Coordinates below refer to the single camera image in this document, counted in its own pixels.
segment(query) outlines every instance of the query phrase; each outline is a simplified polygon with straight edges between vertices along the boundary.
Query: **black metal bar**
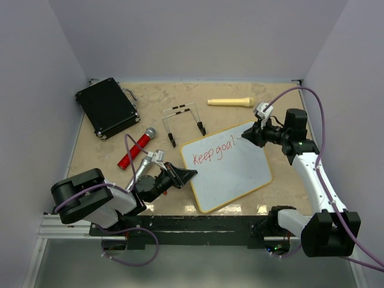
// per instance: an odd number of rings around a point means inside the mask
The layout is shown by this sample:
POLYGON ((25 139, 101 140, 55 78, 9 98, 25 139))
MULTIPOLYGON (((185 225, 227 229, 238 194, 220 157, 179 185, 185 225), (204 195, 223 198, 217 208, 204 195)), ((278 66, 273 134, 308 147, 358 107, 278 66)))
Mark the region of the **black metal bar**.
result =
POLYGON ((183 107, 185 107, 185 104, 181 104, 179 106, 174 106, 174 107, 172 107, 172 109, 178 109, 178 108, 183 108, 183 107))
POLYGON ((185 110, 181 110, 181 111, 177 111, 175 114, 173 114, 173 115, 178 115, 178 114, 181 114, 181 113, 183 113, 183 112, 187 112, 187 111, 190 111, 191 109, 189 109, 189 108, 186 108, 185 110))
MULTIPOLYGON (((248 248, 264 248, 264 236, 276 236, 256 231, 257 224, 267 216, 146 216, 125 217, 119 230, 143 227, 152 231, 161 245, 240 245, 248 248)), ((110 236, 97 228, 91 236, 110 236)), ((154 239, 145 232, 129 233, 129 249, 144 249, 154 245, 154 239)))

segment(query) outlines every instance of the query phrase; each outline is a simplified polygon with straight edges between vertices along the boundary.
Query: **beige table surface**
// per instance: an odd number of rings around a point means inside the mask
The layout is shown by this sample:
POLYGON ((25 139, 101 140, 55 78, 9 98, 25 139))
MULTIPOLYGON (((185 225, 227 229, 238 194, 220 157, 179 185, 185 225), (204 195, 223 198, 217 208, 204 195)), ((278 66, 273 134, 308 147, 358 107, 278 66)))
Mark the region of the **beige table surface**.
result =
MULTIPOLYGON (((125 155, 124 134, 130 133, 136 140, 145 132, 147 127, 154 127, 157 136, 151 140, 145 149, 155 151, 162 149, 166 152, 165 160, 176 167, 184 168, 180 155, 183 143, 201 137, 196 122, 191 113, 182 113, 170 118, 169 125, 176 140, 176 148, 172 147, 166 129, 161 121, 163 110, 195 102, 199 109, 201 120, 207 134, 236 125, 250 119, 255 119, 253 108, 208 106, 207 99, 212 98, 244 98, 254 97, 259 101, 270 101, 284 90, 295 86, 293 83, 121 83, 123 88, 131 89, 136 97, 137 109, 141 121, 125 131, 101 141, 94 134, 94 129, 85 116, 79 138, 74 150, 68 176, 73 176, 92 168, 100 168, 104 176, 117 185, 125 188, 132 177, 132 171, 121 170, 117 163, 125 155)), ((274 104, 273 115, 284 122, 288 108, 302 108, 297 91, 293 91, 274 104)), ((304 215, 311 215, 311 207, 304 186, 294 169, 289 166, 287 158, 278 145, 267 144, 267 158, 271 165, 274 180, 223 208, 203 214, 197 207, 196 200, 188 183, 181 190, 170 188, 166 196, 162 195, 148 205, 142 215, 266 215, 275 205, 294 206, 304 215)), ((143 157, 140 153, 134 160, 137 168, 143 157)), ((150 175, 159 174, 154 166, 150 175)))

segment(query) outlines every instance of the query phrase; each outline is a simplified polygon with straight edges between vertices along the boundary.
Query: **red microphone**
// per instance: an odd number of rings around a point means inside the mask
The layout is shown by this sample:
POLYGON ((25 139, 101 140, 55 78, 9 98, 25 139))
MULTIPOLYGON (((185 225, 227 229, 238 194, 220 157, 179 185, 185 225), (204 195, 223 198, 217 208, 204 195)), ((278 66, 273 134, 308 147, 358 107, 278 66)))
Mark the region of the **red microphone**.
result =
MULTIPOLYGON (((145 134, 137 141, 137 144, 141 147, 144 148, 145 145, 148 144, 148 142, 153 139, 156 136, 156 130, 152 127, 149 127, 145 130, 145 134)), ((135 157, 138 155, 140 152, 140 148, 134 145, 131 149, 131 156, 132 160, 135 159, 135 157)), ((130 164, 130 159, 128 157, 128 154, 126 154, 118 163, 118 166, 122 169, 125 170, 128 165, 130 164)))

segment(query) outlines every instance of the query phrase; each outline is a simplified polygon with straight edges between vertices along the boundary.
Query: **small whiteboard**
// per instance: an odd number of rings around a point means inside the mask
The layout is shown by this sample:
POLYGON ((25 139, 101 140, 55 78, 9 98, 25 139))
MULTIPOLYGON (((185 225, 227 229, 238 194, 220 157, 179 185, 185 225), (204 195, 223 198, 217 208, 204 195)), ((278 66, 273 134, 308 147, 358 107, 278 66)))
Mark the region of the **small whiteboard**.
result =
POLYGON ((180 148, 185 167, 198 171, 191 185, 201 212, 210 212, 272 182, 264 150, 241 138, 253 124, 239 124, 180 148))

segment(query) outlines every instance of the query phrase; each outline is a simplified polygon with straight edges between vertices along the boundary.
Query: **yellow whiteboard frame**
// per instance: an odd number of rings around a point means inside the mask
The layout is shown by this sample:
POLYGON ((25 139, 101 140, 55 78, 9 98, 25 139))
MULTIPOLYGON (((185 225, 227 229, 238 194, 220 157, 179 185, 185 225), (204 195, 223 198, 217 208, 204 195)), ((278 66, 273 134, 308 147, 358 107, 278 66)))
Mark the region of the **yellow whiteboard frame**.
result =
MULTIPOLYGON (((180 146, 180 155, 181 155, 182 161, 183 161, 183 163, 184 163, 184 167, 185 167, 186 169, 188 168, 188 167, 187 167, 187 163, 185 162, 184 156, 183 156, 183 154, 182 154, 182 152, 181 152, 181 151, 182 151, 182 148, 183 148, 185 145, 191 144, 191 143, 196 142, 196 141, 200 141, 200 140, 202 140, 202 139, 204 139, 204 138, 207 138, 207 137, 209 137, 209 136, 212 136, 212 135, 215 135, 215 134, 224 132, 224 131, 226 131, 226 130, 235 128, 235 127, 237 127, 237 126, 246 124, 246 123, 248 123, 248 122, 254 122, 254 121, 251 119, 251 120, 248 120, 248 121, 245 121, 245 122, 236 124, 236 125, 234 125, 234 126, 231 126, 231 127, 228 127, 228 128, 222 129, 222 130, 219 130, 219 131, 217 131, 217 132, 215 132, 215 133, 211 133, 211 134, 205 135, 205 136, 200 137, 200 138, 197 138, 197 139, 195 139, 195 140, 188 141, 188 142, 184 143, 183 145, 181 145, 181 146, 180 146)), ((270 164, 270 162, 269 162, 269 159, 268 159, 268 157, 267 157, 267 154, 265 153, 265 149, 264 149, 264 148, 263 148, 263 151, 264 151, 264 154, 265 154, 266 162, 268 163, 269 172, 271 173, 271 180, 270 180, 269 182, 267 182, 266 184, 263 184, 263 185, 261 185, 261 186, 255 188, 255 189, 253 189, 253 190, 251 190, 251 191, 245 192, 244 194, 242 194, 242 195, 240 195, 240 196, 238 196, 238 197, 236 197, 236 198, 234 198, 234 199, 232 199, 232 200, 229 200, 229 201, 223 203, 223 204, 220 205, 220 206, 217 206, 217 207, 215 207, 215 208, 212 208, 211 210, 203 211, 203 210, 201 209, 199 200, 198 200, 198 198, 197 198, 197 196, 196 196, 195 189, 194 189, 193 184, 192 184, 192 182, 191 182, 191 186, 192 186, 192 191, 193 191, 193 194, 194 194, 194 198, 196 199, 197 207, 199 207, 200 212, 201 212, 201 213, 209 213, 209 212, 211 212, 211 211, 213 211, 213 210, 216 210, 216 209, 218 209, 218 208, 220 208, 220 207, 223 207, 223 206, 229 204, 230 202, 233 202, 233 201, 235 201, 235 200, 237 200, 237 199, 239 199, 239 198, 241 198, 241 197, 243 197, 243 196, 245 196, 245 195, 250 194, 251 192, 254 192, 254 191, 256 191, 256 190, 258 190, 258 189, 260 189, 260 188, 263 188, 264 186, 267 186, 267 185, 269 185, 270 183, 272 183, 272 181, 274 180, 274 174, 273 174, 273 172, 272 172, 271 164, 270 164)))

